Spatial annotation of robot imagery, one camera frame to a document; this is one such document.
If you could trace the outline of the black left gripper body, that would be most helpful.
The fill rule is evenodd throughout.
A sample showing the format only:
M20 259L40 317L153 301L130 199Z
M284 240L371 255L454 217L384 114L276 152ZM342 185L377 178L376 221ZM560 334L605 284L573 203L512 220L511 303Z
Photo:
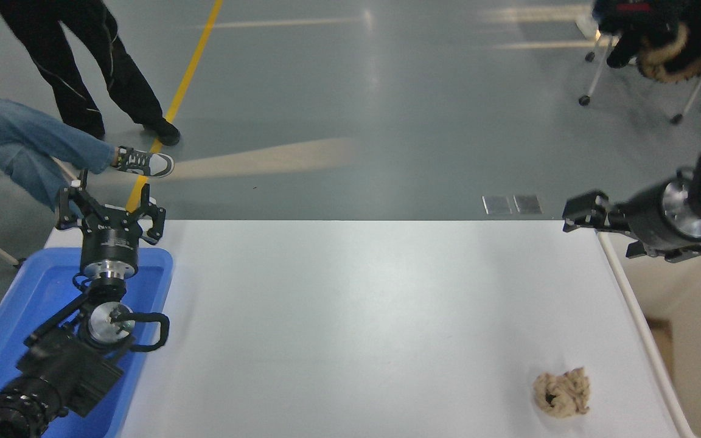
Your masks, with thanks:
M120 262L131 268L138 267L139 239L142 228L138 224L104 225L96 222L81 222L83 235L80 267L109 262Z

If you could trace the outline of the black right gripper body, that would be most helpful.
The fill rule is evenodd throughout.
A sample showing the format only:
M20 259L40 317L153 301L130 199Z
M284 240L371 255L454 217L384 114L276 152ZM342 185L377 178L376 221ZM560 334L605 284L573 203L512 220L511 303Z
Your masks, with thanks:
M664 217L664 191L671 182L671 179L665 180L621 203L621 213L629 230L646 246L679 248L687 245L687 240Z

